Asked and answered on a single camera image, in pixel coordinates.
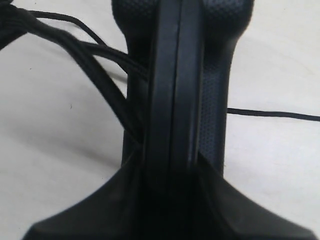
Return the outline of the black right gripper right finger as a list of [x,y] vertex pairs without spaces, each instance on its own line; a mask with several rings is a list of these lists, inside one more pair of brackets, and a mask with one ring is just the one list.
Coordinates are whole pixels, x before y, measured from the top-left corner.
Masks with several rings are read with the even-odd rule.
[[317,239],[311,230],[270,212],[240,193],[201,154],[197,166],[197,239]]

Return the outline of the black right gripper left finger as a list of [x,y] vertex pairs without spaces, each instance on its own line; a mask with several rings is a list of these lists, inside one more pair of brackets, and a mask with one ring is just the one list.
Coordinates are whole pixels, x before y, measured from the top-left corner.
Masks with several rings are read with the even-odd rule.
[[132,152],[127,162],[97,191],[77,204],[33,224],[25,240],[148,240],[145,153]]

